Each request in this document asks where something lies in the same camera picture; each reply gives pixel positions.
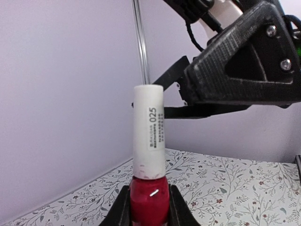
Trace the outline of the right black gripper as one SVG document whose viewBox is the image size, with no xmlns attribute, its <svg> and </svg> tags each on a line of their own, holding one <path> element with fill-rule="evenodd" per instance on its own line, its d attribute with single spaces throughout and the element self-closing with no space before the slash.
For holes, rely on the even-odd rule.
<svg viewBox="0 0 301 226">
<path fill-rule="evenodd" d="M 301 18 L 259 1 L 185 69 L 193 104 L 290 105 L 301 100 Z"/>
</svg>

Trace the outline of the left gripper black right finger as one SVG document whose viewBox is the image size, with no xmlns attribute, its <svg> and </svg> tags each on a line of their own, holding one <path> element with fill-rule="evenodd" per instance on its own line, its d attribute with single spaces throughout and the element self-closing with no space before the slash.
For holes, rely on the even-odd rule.
<svg viewBox="0 0 301 226">
<path fill-rule="evenodd" d="M 170 207 L 169 226 L 200 226 L 200 223 L 193 217 L 182 194 L 175 185 L 169 185 Z"/>
</svg>

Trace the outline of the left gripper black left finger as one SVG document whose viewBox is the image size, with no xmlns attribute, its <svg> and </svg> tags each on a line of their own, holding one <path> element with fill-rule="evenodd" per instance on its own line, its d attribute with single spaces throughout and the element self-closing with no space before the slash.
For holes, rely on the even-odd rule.
<svg viewBox="0 0 301 226">
<path fill-rule="evenodd" d="M 130 188 L 123 186 L 99 226 L 130 226 Z"/>
</svg>

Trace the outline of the white nail polish cap brush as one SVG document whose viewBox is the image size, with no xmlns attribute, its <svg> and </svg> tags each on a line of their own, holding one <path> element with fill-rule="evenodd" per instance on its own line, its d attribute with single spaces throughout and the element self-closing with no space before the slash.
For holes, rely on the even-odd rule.
<svg viewBox="0 0 301 226">
<path fill-rule="evenodd" d="M 155 180 L 166 174 L 164 97 L 160 85 L 134 88 L 133 175 Z"/>
</svg>

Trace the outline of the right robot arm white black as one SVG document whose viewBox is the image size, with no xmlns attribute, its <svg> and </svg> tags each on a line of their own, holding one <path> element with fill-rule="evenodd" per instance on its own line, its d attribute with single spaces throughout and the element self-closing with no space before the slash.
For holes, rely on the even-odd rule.
<svg viewBox="0 0 301 226">
<path fill-rule="evenodd" d="M 277 0 L 169 0 L 200 54 L 181 57 L 155 84 L 177 84 L 185 106 L 167 119 L 200 119 L 301 100 L 301 21 Z"/>
</svg>

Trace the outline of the red nail polish bottle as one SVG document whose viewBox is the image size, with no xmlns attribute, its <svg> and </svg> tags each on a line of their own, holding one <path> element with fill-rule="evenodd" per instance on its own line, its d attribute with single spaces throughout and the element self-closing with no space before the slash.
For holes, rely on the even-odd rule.
<svg viewBox="0 0 301 226">
<path fill-rule="evenodd" d="M 170 206 L 166 177 L 155 180 L 132 178 L 130 217 L 133 226 L 166 226 Z"/>
</svg>

